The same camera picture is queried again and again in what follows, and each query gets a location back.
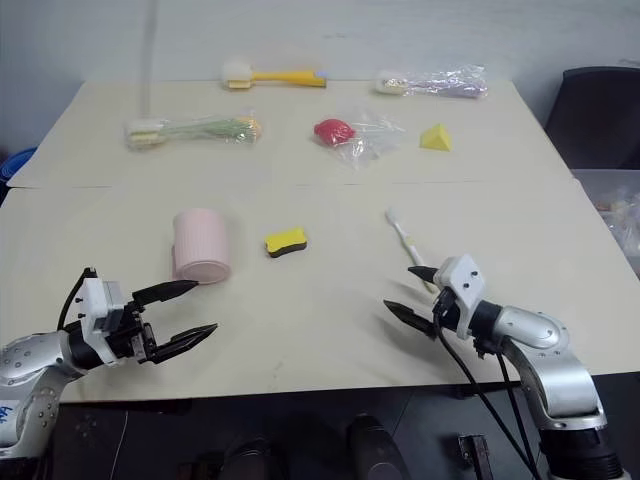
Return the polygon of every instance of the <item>white toothbrush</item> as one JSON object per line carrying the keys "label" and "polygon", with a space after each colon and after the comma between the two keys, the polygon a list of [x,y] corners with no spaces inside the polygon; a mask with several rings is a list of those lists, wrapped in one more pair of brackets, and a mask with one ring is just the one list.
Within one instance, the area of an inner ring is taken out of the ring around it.
{"label": "white toothbrush", "polygon": [[[387,209],[387,211],[384,212],[384,215],[385,217],[387,217],[387,221],[389,222],[389,224],[393,228],[395,228],[396,232],[398,232],[398,235],[402,240],[402,244],[404,245],[404,248],[407,250],[407,252],[409,252],[409,255],[411,256],[411,260],[413,260],[413,264],[417,267],[424,266],[425,265],[424,260],[422,260],[422,257],[418,253],[418,249],[414,245],[413,240],[411,239],[409,234],[400,226],[400,222],[398,222],[398,217],[396,216],[393,209],[391,208]],[[425,287],[427,287],[427,290],[429,290],[429,292],[433,293],[434,295],[439,293],[440,291],[438,287],[432,283],[424,282],[424,285]]]}

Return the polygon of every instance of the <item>white wall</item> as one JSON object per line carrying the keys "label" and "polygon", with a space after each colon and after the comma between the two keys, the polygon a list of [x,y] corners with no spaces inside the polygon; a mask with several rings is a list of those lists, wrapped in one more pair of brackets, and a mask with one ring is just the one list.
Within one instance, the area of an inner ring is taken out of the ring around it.
{"label": "white wall", "polygon": [[[0,0],[0,146],[41,140],[84,80],[135,81],[150,1]],[[336,79],[483,63],[544,121],[563,70],[640,65],[640,2],[159,0],[156,40],[156,80],[216,78],[238,53]]]}

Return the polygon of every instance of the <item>plastic bag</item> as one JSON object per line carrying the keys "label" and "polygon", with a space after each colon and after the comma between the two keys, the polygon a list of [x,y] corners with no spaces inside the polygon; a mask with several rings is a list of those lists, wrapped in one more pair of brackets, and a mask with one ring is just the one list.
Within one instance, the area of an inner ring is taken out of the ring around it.
{"label": "plastic bag", "polygon": [[386,116],[366,109],[328,118],[314,127],[319,143],[356,170],[395,148],[404,132]]}
{"label": "plastic bag", "polygon": [[134,150],[177,139],[209,138],[225,142],[254,143],[261,133],[262,127],[252,114],[191,120],[140,119],[125,126],[127,145]]}
{"label": "plastic bag", "polygon": [[624,254],[640,256],[640,193],[620,188],[605,195],[596,208]]}
{"label": "plastic bag", "polygon": [[446,97],[480,98],[487,94],[484,67],[464,65],[457,70],[436,73],[379,72],[375,89],[393,95],[431,93]]}

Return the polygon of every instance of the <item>bundle of toothbrushes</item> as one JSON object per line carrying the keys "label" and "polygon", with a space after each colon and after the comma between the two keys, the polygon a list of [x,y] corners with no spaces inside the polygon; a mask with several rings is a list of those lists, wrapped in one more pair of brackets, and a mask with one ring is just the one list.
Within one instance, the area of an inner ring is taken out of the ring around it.
{"label": "bundle of toothbrushes", "polygon": [[480,98],[487,94],[484,67],[464,65],[433,73],[379,72],[375,89],[392,95],[435,94],[446,97]]}
{"label": "bundle of toothbrushes", "polygon": [[169,140],[199,138],[227,143],[255,143],[261,133],[262,127],[253,114],[188,120],[139,119],[125,126],[127,145],[134,150],[154,147]]}
{"label": "bundle of toothbrushes", "polygon": [[313,132],[320,144],[358,169],[395,148],[405,130],[385,115],[357,108],[323,120]]}

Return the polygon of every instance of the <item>yellow handle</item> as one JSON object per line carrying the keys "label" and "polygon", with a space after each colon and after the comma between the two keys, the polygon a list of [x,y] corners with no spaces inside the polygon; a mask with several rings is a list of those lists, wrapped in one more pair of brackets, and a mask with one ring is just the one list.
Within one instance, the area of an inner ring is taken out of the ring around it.
{"label": "yellow handle", "polygon": [[313,70],[300,70],[295,72],[253,72],[251,80],[279,80],[293,83],[294,85],[306,85],[310,87],[326,87],[327,79],[318,77]]}

